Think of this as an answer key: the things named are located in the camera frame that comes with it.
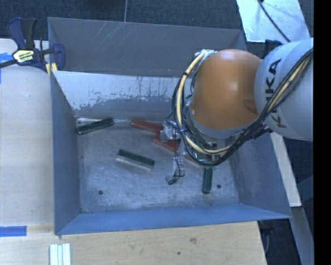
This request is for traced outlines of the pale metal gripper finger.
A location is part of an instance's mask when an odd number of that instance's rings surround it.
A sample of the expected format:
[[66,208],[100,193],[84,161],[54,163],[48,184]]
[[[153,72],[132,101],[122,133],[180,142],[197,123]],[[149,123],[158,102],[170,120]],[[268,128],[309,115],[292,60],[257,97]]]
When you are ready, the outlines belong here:
[[171,186],[174,184],[182,184],[183,178],[185,176],[185,164],[182,157],[174,157],[174,172],[173,174],[167,176],[166,183]]
[[163,129],[161,130],[161,142],[166,143],[168,141],[175,141],[181,139],[181,133],[178,129],[176,122],[164,121],[162,124]]

